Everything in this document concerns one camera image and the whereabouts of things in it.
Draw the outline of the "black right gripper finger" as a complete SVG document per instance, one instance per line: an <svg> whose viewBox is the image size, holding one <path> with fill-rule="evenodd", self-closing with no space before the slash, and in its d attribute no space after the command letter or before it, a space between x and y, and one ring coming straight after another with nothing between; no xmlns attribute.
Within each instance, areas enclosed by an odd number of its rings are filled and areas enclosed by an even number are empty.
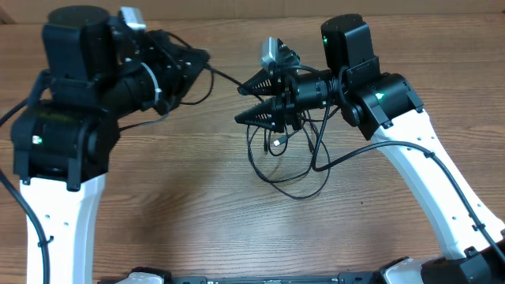
<svg viewBox="0 0 505 284"><path fill-rule="evenodd" d="M238 86L238 93L240 95L274 95L273 80L275 78L275 73L261 69L244 84Z"/></svg>
<svg viewBox="0 0 505 284"><path fill-rule="evenodd" d="M259 126L268 130L278 130L278 115L275 113L275 100L269 99L234 117L239 124Z"/></svg>

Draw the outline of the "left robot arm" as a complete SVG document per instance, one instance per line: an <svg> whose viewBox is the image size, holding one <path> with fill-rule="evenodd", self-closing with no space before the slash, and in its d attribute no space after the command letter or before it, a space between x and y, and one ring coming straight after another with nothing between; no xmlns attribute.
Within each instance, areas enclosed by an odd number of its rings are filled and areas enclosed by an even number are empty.
<svg viewBox="0 0 505 284"><path fill-rule="evenodd" d="M90 283L95 224L119 121L182 105L209 53L163 30L139 9L52 11L42 39L48 67L13 110L12 193L27 216L29 283Z"/></svg>

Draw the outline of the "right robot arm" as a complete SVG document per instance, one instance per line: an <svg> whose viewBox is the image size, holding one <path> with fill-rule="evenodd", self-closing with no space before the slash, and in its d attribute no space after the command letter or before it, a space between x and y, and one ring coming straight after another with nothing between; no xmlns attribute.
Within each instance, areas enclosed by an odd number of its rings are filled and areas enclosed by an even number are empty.
<svg viewBox="0 0 505 284"><path fill-rule="evenodd" d="M260 71L238 86L262 102L237 123L285 133L300 129L312 109L337 107L403 177L427 216L440 255L403 257L370 272L342 272L338 283L501 283L504 223L470 188L440 143L421 98L408 80L384 73L369 26L358 14L321 26L327 68L300 63L281 40L263 45Z"/></svg>

